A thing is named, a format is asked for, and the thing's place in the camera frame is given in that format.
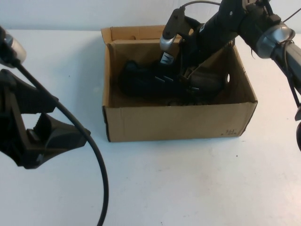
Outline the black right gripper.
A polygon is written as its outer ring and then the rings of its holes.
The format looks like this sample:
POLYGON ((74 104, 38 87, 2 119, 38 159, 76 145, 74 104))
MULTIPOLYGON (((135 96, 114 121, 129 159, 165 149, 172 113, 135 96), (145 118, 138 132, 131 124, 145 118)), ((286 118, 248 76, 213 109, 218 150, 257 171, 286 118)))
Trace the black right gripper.
POLYGON ((200 70, 196 66, 238 36, 238 27, 244 17, 244 0, 223 0, 218 12, 204 24, 186 17, 193 33, 185 46, 185 68, 187 70, 179 72, 178 80, 200 80, 200 70))

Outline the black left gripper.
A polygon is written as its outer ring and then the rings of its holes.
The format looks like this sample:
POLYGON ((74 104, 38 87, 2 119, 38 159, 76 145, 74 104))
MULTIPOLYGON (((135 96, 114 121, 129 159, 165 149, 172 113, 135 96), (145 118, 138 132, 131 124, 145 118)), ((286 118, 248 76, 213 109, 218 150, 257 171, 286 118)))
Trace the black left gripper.
POLYGON ((15 76, 0 71, 0 151, 17 165, 36 169, 67 151, 83 147, 87 139, 70 124, 46 113, 55 104, 47 95, 15 76), (42 113, 33 129, 25 129, 21 114, 42 113))

